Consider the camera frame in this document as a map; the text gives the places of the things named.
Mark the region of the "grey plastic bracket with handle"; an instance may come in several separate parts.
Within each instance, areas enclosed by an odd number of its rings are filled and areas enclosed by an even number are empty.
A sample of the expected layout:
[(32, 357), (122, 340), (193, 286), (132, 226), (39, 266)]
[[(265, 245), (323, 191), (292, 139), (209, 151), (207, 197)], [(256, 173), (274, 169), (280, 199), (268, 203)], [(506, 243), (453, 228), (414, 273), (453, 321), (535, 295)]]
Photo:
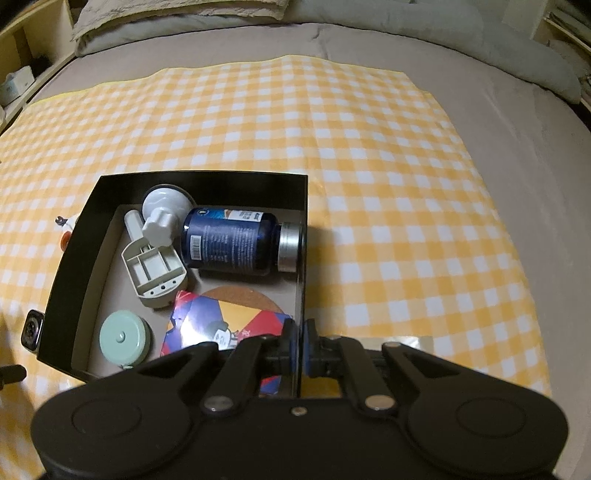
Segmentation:
[(188, 283), (187, 270), (172, 246), (153, 247), (142, 234), (143, 219), (139, 211), (125, 213), (124, 224), (130, 242), (121, 259), (141, 304), (162, 309), (174, 302), (179, 290)]

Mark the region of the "small black square device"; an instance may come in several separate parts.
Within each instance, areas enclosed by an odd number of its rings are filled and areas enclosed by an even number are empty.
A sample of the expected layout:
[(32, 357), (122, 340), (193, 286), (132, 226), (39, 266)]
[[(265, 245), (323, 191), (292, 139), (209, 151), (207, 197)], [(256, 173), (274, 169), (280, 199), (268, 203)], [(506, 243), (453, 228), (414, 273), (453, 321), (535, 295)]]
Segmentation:
[(21, 345), (31, 353), (38, 352), (44, 319), (44, 314), (35, 309), (29, 310), (26, 315), (20, 340)]

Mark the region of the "wooden bedside shelf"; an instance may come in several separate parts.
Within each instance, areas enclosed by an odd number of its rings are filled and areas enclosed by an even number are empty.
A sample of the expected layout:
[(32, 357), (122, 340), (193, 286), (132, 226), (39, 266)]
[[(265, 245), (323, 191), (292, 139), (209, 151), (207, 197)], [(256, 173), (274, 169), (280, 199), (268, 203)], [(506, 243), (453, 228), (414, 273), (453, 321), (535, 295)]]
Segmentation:
[(68, 1), (32, 1), (11, 20), (2, 19), (1, 80), (19, 81), (30, 72), (23, 92), (1, 104), (6, 129), (29, 100), (74, 57), (74, 22)]

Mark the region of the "black cardboard box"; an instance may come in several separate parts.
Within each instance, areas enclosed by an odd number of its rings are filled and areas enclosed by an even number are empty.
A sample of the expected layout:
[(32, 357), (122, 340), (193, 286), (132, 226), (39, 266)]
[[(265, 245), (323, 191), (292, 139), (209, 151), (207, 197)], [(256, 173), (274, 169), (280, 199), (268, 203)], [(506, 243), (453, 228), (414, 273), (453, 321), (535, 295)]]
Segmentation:
[(301, 322), (307, 214), (304, 175), (101, 177), (60, 261), (38, 360), (88, 382)]

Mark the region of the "mint green round tape measure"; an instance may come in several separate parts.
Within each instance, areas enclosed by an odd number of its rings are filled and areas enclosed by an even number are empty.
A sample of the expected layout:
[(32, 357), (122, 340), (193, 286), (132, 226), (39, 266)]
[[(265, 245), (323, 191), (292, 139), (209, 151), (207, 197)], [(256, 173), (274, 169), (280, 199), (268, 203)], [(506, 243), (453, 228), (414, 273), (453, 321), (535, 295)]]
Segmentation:
[(121, 368), (132, 368), (147, 357), (151, 347), (148, 324), (129, 310), (111, 313), (99, 331), (99, 348), (103, 357)]

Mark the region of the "yellow white checkered cloth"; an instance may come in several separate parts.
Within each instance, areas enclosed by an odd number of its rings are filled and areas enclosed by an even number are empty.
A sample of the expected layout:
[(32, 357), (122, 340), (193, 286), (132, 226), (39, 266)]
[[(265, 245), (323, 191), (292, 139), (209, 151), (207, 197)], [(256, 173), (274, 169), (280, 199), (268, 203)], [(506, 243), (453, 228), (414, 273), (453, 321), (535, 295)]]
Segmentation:
[(20, 347), (61, 256), (55, 218), (104, 174), (308, 176), (305, 309), (325, 334), (425, 335), (450, 360), (551, 390), (533, 299), (445, 111), (396, 69), (307, 56), (170, 68), (29, 105), (1, 137), (1, 475), (41, 469), (32, 409), (72, 381)]

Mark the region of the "white plastic knob suction cup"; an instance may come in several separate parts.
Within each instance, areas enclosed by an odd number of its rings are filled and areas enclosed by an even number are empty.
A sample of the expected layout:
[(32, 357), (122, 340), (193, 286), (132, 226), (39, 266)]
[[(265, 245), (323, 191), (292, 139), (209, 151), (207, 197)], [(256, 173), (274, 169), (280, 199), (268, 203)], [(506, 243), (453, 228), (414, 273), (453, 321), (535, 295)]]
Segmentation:
[(172, 184), (150, 189), (142, 203), (142, 235), (152, 247), (169, 247), (180, 236), (183, 222), (195, 202), (185, 190)]

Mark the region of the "white orange scissors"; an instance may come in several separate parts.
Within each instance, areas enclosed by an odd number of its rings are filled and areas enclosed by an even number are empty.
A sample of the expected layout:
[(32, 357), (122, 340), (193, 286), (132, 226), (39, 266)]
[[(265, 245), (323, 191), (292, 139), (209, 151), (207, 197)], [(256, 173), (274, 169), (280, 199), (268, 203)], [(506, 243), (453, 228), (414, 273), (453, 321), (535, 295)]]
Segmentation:
[(69, 240), (72, 236), (73, 230), (76, 226), (77, 220), (79, 218), (78, 214), (72, 215), (68, 218), (64, 218), (62, 216), (57, 216), (55, 218), (55, 223), (61, 229), (61, 236), (59, 240), (59, 246), (62, 252), (64, 252), (67, 248)]

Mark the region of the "blue supplement bottle silver cap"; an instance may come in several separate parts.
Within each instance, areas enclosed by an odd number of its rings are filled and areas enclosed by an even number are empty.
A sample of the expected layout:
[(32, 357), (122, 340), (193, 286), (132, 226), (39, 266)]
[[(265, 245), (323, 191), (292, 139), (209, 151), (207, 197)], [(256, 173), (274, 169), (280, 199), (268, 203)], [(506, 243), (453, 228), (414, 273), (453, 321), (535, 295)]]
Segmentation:
[(185, 217), (180, 251), (197, 270), (266, 276), (297, 272), (301, 226), (263, 211), (202, 207)]

